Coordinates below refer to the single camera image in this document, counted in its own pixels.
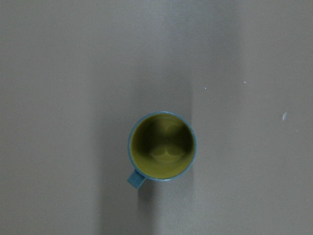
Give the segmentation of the blue mug yellow inside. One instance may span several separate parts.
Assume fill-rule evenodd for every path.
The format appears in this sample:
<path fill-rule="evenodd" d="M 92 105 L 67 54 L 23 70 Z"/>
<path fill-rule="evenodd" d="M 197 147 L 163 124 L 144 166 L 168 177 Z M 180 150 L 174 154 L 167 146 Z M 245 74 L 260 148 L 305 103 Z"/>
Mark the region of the blue mug yellow inside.
<path fill-rule="evenodd" d="M 127 148 L 134 166 L 128 183 L 138 189 L 147 179 L 166 182 L 187 172 L 196 158 L 197 138 L 185 118 L 159 111 L 134 125 Z"/>

